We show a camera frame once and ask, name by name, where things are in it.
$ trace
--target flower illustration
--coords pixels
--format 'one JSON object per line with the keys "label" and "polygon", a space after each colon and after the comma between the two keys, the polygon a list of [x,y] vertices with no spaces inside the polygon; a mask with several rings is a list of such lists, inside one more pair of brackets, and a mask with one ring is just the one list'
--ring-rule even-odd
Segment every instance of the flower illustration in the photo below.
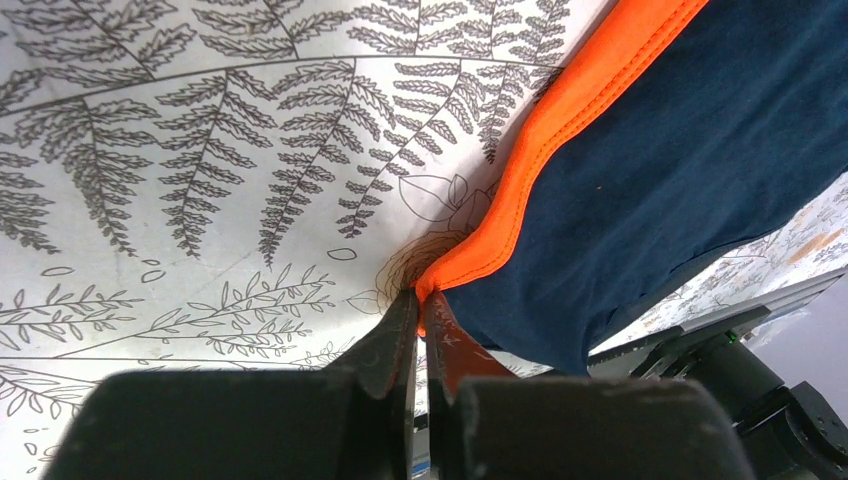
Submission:
{"label": "flower illustration", "polygon": [[458,230],[428,232],[409,242],[393,255],[377,274],[377,303],[380,313],[388,310],[398,292],[409,287],[439,257],[468,236]]}

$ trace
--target orange stitched edge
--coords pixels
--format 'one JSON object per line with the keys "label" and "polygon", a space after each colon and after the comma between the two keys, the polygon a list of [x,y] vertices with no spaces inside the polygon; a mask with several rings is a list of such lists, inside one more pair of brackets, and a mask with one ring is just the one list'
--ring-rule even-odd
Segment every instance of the orange stitched edge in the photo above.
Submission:
{"label": "orange stitched edge", "polygon": [[[416,282],[421,302],[436,288],[469,283],[506,264],[518,240],[530,190],[550,156],[600,116],[707,1],[619,1],[522,127],[480,228],[433,263]],[[640,38],[644,41],[634,48]]]}

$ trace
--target leaf illustration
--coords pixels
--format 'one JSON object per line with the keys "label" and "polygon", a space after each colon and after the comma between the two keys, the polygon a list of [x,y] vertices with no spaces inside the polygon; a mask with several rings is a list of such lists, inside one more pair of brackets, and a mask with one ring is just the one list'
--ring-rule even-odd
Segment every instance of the leaf illustration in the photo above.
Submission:
{"label": "leaf illustration", "polygon": [[[346,213],[336,221],[337,224],[343,225],[338,231],[345,238],[354,238],[359,235],[362,229],[368,226],[367,219],[374,214],[374,210],[371,207],[376,207],[383,203],[378,198],[378,195],[393,190],[394,187],[391,183],[380,178],[383,174],[388,173],[399,177],[410,175],[409,170],[398,165],[398,161],[407,162],[415,167],[425,165],[421,158],[410,149],[413,144],[422,147],[433,155],[443,153],[443,149],[439,146],[437,140],[426,130],[436,133],[450,143],[457,141],[456,136],[451,130],[452,127],[446,121],[436,118],[443,109],[448,110],[449,113],[458,116],[460,119],[466,120],[470,124],[467,107],[457,100],[454,94],[458,95],[458,87],[464,86],[468,93],[474,95],[476,98],[478,95],[476,85],[472,84],[472,80],[468,80],[468,74],[461,72],[460,63],[453,64],[455,66],[451,65],[448,62],[414,66],[401,63],[395,64],[395,68],[402,75],[423,77],[411,80],[397,80],[394,82],[394,85],[399,90],[416,94],[415,97],[394,96],[395,107],[410,112],[410,115],[394,113],[393,118],[396,123],[410,130],[412,133],[403,135],[394,131],[384,130],[384,138],[389,143],[400,147],[400,150],[392,154],[384,150],[371,149],[369,151],[370,156],[381,162],[381,167],[375,168],[368,165],[359,165],[357,166],[357,172],[366,177],[364,183],[349,181],[345,184],[345,187],[351,193],[358,196],[357,200],[339,199],[339,205],[345,209],[354,210],[351,213]],[[452,86],[441,81],[426,78],[447,76],[448,74],[455,75]],[[421,94],[437,97],[441,100],[441,103],[421,98]],[[426,114],[429,118],[426,121],[414,118],[413,115],[418,114]],[[464,130],[467,130],[465,125],[461,126]],[[445,213],[444,215],[444,218],[441,218],[441,220],[450,216],[449,213]]]}
{"label": "leaf illustration", "polygon": [[156,110],[129,98],[95,105],[89,109],[89,114],[94,121],[102,124],[159,117]]}
{"label": "leaf illustration", "polygon": [[103,18],[101,25],[112,37],[131,42],[141,32],[152,30],[154,20],[175,11],[163,0],[130,0],[123,10]]}
{"label": "leaf illustration", "polygon": [[44,72],[39,69],[13,71],[9,80],[0,85],[0,113],[24,101],[30,93],[41,87]]}
{"label": "leaf illustration", "polygon": [[380,53],[389,55],[412,55],[415,41],[397,35],[389,35],[368,27],[353,27],[347,32],[353,40],[359,40]]}
{"label": "leaf illustration", "polygon": [[492,200],[481,190],[475,190],[469,199],[457,208],[456,213],[451,215],[448,229],[462,232],[470,232],[480,225]]}
{"label": "leaf illustration", "polygon": [[366,315],[377,315],[380,313],[380,307],[377,304],[377,291],[366,290],[345,300],[348,305],[359,310]]}
{"label": "leaf illustration", "polygon": [[49,243],[43,232],[37,230],[45,224],[37,218],[48,214],[47,210],[39,207],[51,205],[53,202],[36,193],[23,193],[2,188],[29,190],[43,187],[22,173],[5,170],[6,168],[26,168],[36,163],[37,161],[31,158],[0,152],[0,168],[3,169],[0,170],[0,230],[10,239],[18,240],[24,247],[32,247],[53,254],[59,250]]}
{"label": "leaf illustration", "polygon": [[45,73],[53,78],[65,80],[86,88],[118,88],[148,79],[142,67],[85,69],[70,65],[65,68],[47,68]]}
{"label": "leaf illustration", "polygon": [[18,344],[15,343],[14,340],[12,340],[12,337],[7,335],[6,332],[4,332],[2,330],[0,330],[0,345],[7,347],[7,348],[11,348],[12,350],[15,350],[15,351],[21,351],[21,347],[19,347]]}
{"label": "leaf illustration", "polygon": [[447,220],[456,207],[450,201],[451,181],[432,175],[406,176],[400,179],[400,196],[419,218],[429,222]]}
{"label": "leaf illustration", "polygon": [[459,75],[461,71],[459,63],[455,62],[435,62],[424,65],[395,63],[395,70],[403,75],[416,77],[451,77]]}
{"label": "leaf illustration", "polygon": [[[167,225],[175,227],[173,237],[187,256],[199,257],[201,236],[206,232],[205,226],[212,223],[208,214],[220,210],[211,200],[231,193],[219,185],[239,185],[244,182],[241,176],[229,168],[219,166],[217,163],[220,162],[217,161],[239,168],[256,166],[240,154],[237,148],[217,138],[215,133],[225,133],[232,139],[258,148],[272,145],[267,137],[251,126],[275,128],[275,120],[233,91],[234,86],[242,85],[247,86],[244,90],[251,98],[266,98],[270,94],[264,84],[249,73],[227,70],[223,76],[216,75],[198,83],[189,83],[174,93],[157,97],[164,105],[185,106],[220,96],[217,105],[194,107],[176,119],[156,122],[162,129],[187,132],[187,135],[164,144],[165,148],[181,152],[177,157],[162,162],[162,166],[180,171],[159,179],[166,185],[177,186],[160,198],[176,203],[173,207],[163,209],[163,212],[171,217]],[[195,147],[200,147],[200,150],[189,150]]]}
{"label": "leaf illustration", "polygon": [[559,35],[565,32],[565,27],[559,23],[570,14],[566,8],[568,0],[548,0],[539,3],[544,17],[529,16],[524,22],[526,27],[518,33],[518,38],[526,43],[516,45],[509,52],[528,63],[551,64],[557,63],[562,56],[557,50],[565,45]]}
{"label": "leaf illustration", "polygon": [[170,62],[175,55],[186,49],[186,44],[194,38],[197,32],[187,23],[178,27],[166,28],[156,32],[138,52],[138,61],[146,68],[155,71]]}
{"label": "leaf illustration", "polygon": [[141,146],[156,143],[156,139],[143,132],[99,128],[98,122],[113,123],[128,116],[152,117],[154,114],[137,102],[107,102],[91,107],[85,100],[75,100],[35,109],[16,124],[23,144],[44,136],[41,151],[48,163],[63,158],[62,165],[85,198],[91,219],[97,222],[104,237],[109,238],[117,251],[129,256],[135,255],[135,249],[127,240],[123,220],[130,217],[120,207],[130,203],[127,197],[134,195],[129,186],[144,180],[134,171],[151,162],[103,147]]}
{"label": "leaf illustration", "polygon": [[302,43],[323,32],[332,32],[349,18],[345,12],[318,12],[293,23],[289,35],[295,43]]}
{"label": "leaf illustration", "polygon": [[127,51],[114,43],[107,35],[85,39],[56,37],[43,42],[19,42],[17,45],[30,56],[62,63],[72,61],[109,63],[127,55]]}
{"label": "leaf illustration", "polygon": [[495,98],[480,106],[481,117],[479,126],[482,127],[478,136],[483,144],[486,161],[494,163],[498,143],[504,133],[511,110],[518,106],[518,99],[524,95],[524,88],[530,86],[530,74],[519,65],[500,65],[483,67],[478,74],[484,78],[492,78],[494,83],[487,83]]}
{"label": "leaf illustration", "polygon": [[416,48],[419,51],[436,48],[439,45],[459,38],[462,38],[462,30],[459,28],[451,27],[446,30],[437,30],[433,33],[419,35],[418,41],[416,42]]}
{"label": "leaf illustration", "polygon": [[228,35],[256,35],[270,32],[277,17],[268,10],[253,10],[247,13],[219,12],[217,10],[192,9],[194,15],[205,25]]}
{"label": "leaf illustration", "polygon": [[435,25],[449,18],[462,15],[467,11],[468,8],[462,2],[437,3],[421,6],[418,18],[422,25]]}
{"label": "leaf illustration", "polygon": [[[281,141],[295,148],[318,148],[309,154],[303,152],[281,153],[280,161],[287,168],[274,172],[279,183],[270,185],[274,196],[266,199],[268,207],[262,213],[259,250],[265,255],[265,263],[270,268],[274,254],[282,241],[283,235],[294,225],[298,216],[304,213],[304,207],[312,203],[310,196],[323,192],[321,183],[335,181],[335,176],[316,162],[327,160],[332,163],[347,164],[350,162],[347,151],[354,154],[364,152],[362,141],[357,136],[357,130],[348,124],[362,127],[371,134],[374,140],[380,138],[380,126],[374,112],[393,123],[395,121],[393,107],[385,94],[377,87],[376,82],[355,75],[355,64],[345,67],[338,62],[325,64],[320,68],[298,71],[297,75],[336,79],[341,77],[345,84],[330,83],[310,87],[305,91],[293,93],[283,99],[281,108],[304,105],[334,106],[331,112],[314,112],[295,116],[285,122],[284,130],[307,132],[299,135],[284,137]],[[289,78],[287,85],[298,84],[300,80]],[[360,173],[367,172],[362,166],[357,167]],[[349,216],[351,223],[349,231],[364,225],[366,214]]]}
{"label": "leaf illustration", "polygon": [[289,38],[249,38],[236,40],[229,37],[201,35],[203,43],[228,57],[281,60],[294,55],[294,43]]}
{"label": "leaf illustration", "polygon": [[330,61],[317,64],[302,65],[295,68],[295,73],[283,77],[273,88],[276,93],[285,92],[300,85],[315,83],[322,80],[346,80],[354,74],[354,65],[347,61]]}
{"label": "leaf illustration", "polygon": [[418,22],[412,17],[377,4],[354,8],[353,16],[369,20],[396,32],[416,33],[418,31]]}
{"label": "leaf illustration", "polygon": [[85,12],[76,8],[4,10],[3,15],[15,25],[44,35],[87,30],[94,25]]}
{"label": "leaf illustration", "polygon": [[350,260],[355,260],[357,254],[354,250],[350,248],[337,248],[335,250],[329,250],[327,252],[327,256],[332,258],[333,260],[338,260],[340,262],[347,262]]}

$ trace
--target fern print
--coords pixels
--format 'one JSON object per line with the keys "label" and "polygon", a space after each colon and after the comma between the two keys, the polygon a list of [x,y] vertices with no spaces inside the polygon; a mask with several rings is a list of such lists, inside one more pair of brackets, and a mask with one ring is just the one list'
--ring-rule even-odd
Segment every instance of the fern print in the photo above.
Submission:
{"label": "fern print", "polygon": [[[364,177],[364,183],[348,181],[345,184],[345,187],[356,195],[355,199],[339,199],[339,204],[350,211],[336,221],[344,225],[339,229],[339,233],[345,238],[355,238],[360,235],[362,229],[368,226],[366,219],[374,215],[373,207],[383,203],[378,196],[394,189],[390,183],[380,177],[383,177],[385,173],[395,177],[409,175],[409,171],[398,164],[399,160],[413,167],[425,166],[421,157],[411,148],[413,145],[417,145],[430,154],[441,155],[443,150],[436,137],[450,144],[457,143],[451,125],[437,116],[442,111],[447,111],[455,118],[460,128],[466,133],[471,133],[469,114],[475,111],[477,101],[482,99],[482,85],[475,86],[475,81],[478,83],[479,81],[472,75],[462,72],[461,61],[426,65],[396,63],[395,69],[398,73],[410,78],[394,82],[397,89],[409,94],[409,96],[395,96],[394,103],[398,110],[403,112],[396,113],[395,120],[410,133],[384,131],[385,139],[399,150],[392,153],[387,150],[371,149],[368,152],[369,155],[381,162],[382,167],[375,168],[360,164],[356,170]],[[442,77],[452,77],[452,84],[440,80]],[[473,102],[474,107],[463,101]]]}
{"label": "fern print", "polygon": [[135,170],[151,164],[138,155],[109,147],[141,147],[156,144],[147,132],[111,125],[159,116],[155,110],[124,99],[90,105],[86,99],[70,100],[31,110],[16,123],[16,139],[27,147],[43,139],[44,161],[61,161],[66,173],[85,198],[89,216],[118,252],[135,256],[123,221],[131,216],[121,207],[135,195],[129,187],[144,181]]}
{"label": "fern print", "polygon": [[[249,2],[228,3],[244,6]],[[229,57],[282,60],[299,59],[297,46],[324,32],[331,32],[348,19],[341,11],[317,12],[296,22],[286,17],[304,0],[264,0],[263,8],[244,12],[194,9],[197,19],[223,35],[201,35],[203,43]]]}
{"label": "fern print", "polygon": [[23,173],[11,171],[31,167],[36,163],[38,161],[32,158],[0,152],[0,187],[5,187],[0,188],[0,230],[24,247],[54,254],[59,249],[50,244],[47,235],[38,231],[45,224],[38,218],[48,213],[41,207],[53,202],[37,193],[25,193],[44,185],[27,178]]}
{"label": "fern print", "polygon": [[231,192],[224,188],[226,185],[244,182],[232,170],[219,165],[256,167],[253,161],[239,153],[238,143],[230,145],[225,140],[238,140],[257,148],[272,146],[256,128],[275,128],[276,121],[248,103],[234,87],[248,98],[275,98],[264,83],[244,70],[226,70],[223,74],[189,83],[177,92],[156,97],[162,105],[172,107],[192,107],[213,100],[175,119],[156,122],[164,130],[184,132],[162,144],[168,150],[180,152],[177,157],[162,163],[179,172],[159,180],[177,187],[161,197],[176,205],[162,211],[171,217],[167,225],[176,227],[172,236],[178,240],[177,246],[190,257],[200,257],[200,237],[206,233],[204,227],[212,223],[208,214],[220,210],[210,200],[230,195]]}
{"label": "fern print", "polygon": [[537,0],[536,5],[545,14],[544,17],[527,17],[527,28],[518,37],[527,45],[511,47],[509,52],[528,63],[556,64],[564,52],[560,49],[565,45],[562,38],[557,38],[565,32],[565,26],[560,23],[570,14],[565,6],[568,0]]}
{"label": "fern print", "polygon": [[480,119],[478,137],[483,144],[483,154],[489,164],[494,163],[498,143],[504,133],[506,122],[519,107],[524,88],[530,87],[530,73],[525,67],[512,64],[489,65],[477,70],[477,74],[492,83],[484,83],[487,98],[494,97],[480,106],[484,115]]}
{"label": "fern print", "polygon": [[468,3],[483,19],[459,22],[461,39],[448,46],[453,53],[464,58],[492,59],[495,47],[516,41],[517,35],[504,27],[521,23],[521,14],[507,8],[517,0],[468,0]]}
{"label": "fern print", "polygon": [[[355,61],[298,67],[295,73],[283,78],[280,88],[315,85],[316,82],[321,83],[292,93],[280,103],[283,110],[299,107],[329,109],[295,116],[281,127],[297,134],[281,139],[293,151],[280,153],[280,160],[287,168],[274,172],[280,183],[271,185],[274,196],[266,200],[268,208],[262,211],[265,218],[262,220],[259,249],[265,255],[269,268],[283,235],[294,223],[295,217],[303,213],[302,207],[311,203],[309,197],[323,191],[321,183],[335,181],[335,176],[317,162],[350,163],[350,154],[364,152],[357,131],[367,132],[374,141],[380,139],[377,117],[382,117],[393,128],[396,125],[397,117],[389,99],[372,80],[356,75]],[[363,168],[367,167],[360,166],[358,170],[362,172]],[[342,227],[342,233],[353,232],[357,228],[353,223],[355,221],[352,220],[351,225]]]}
{"label": "fern print", "polygon": [[23,102],[41,87],[44,72],[41,69],[15,70],[9,79],[0,85],[0,114],[9,111],[9,107]]}
{"label": "fern print", "polygon": [[351,18],[369,26],[353,27],[347,34],[380,53],[417,55],[461,38],[462,31],[457,26],[445,28],[444,24],[467,11],[461,1],[382,0],[355,8]]}
{"label": "fern print", "polygon": [[102,3],[72,0],[68,7],[30,7],[2,13],[13,24],[47,36],[46,40],[17,43],[31,57],[62,64],[113,64],[126,58],[133,62],[130,67],[107,69],[79,65],[44,69],[46,75],[86,88],[116,88],[153,80],[154,72],[185,51],[194,38],[188,24],[156,28],[158,19],[177,11],[164,0],[131,0],[121,10],[111,12],[104,11]]}
{"label": "fern print", "polygon": [[86,329],[95,332],[116,330],[115,323],[136,319],[123,309],[130,309],[140,298],[125,298],[126,290],[108,297],[89,285],[79,297],[61,292],[56,285],[43,301],[27,305],[26,290],[20,289],[12,300],[12,308],[0,303],[0,346],[20,351],[37,337],[60,343],[83,340]]}

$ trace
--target floral line drawing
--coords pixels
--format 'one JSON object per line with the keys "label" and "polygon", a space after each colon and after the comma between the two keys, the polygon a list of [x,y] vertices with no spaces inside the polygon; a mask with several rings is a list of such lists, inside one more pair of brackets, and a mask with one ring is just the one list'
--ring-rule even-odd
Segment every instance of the floral line drawing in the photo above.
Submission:
{"label": "floral line drawing", "polygon": [[66,343],[70,337],[83,340],[82,327],[91,327],[97,332],[117,330],[115,322],[130,322],[134,316],[119,315],[121,308],[133,308],[144,300],[124,298],[126,290],[109,295],[95,292],[90,285],[71,301],[76,294],[60,295],[61,284],[57,284],[44,302],[25,305],[26,290],[20,289],[12,301],[14,308],[3,309],[0,303],[0,345],[12,350],[21,350],[22,344],[30,344],[34,337],[50,338]]}
{"label": "floral line drawing", "polygon": [[0,365],[0,400],[8,400],[7,417],[25,405],[35,413],[49,414],[54,420],[63,411],[76,416],[83,399],[96,386],[94,382]]}
{"label": "floral line drawing", "polygon": [[291,264],[283,268],[273,284],[262,280],[259,272],[243,289],[224,282],[220,306],[187,302],[187,308],[166,312],[143,332],[64,353],[57,358],[78,355],[129,338],[156,339],[165,345],[175,340],[203,340],[220,355],[237,352],[245,357],[280,357],[297,347],[292,343],[295,339],[312,334],[311,329],[305,328],[310,316],[336,307],[328,300],[329,295],[319,296],[324,287],[335,285],[335,282],[327,279],[328,274],[313,278],[316,276],[314,270],[315,266],[308,268],[294,283],[285,283]]}

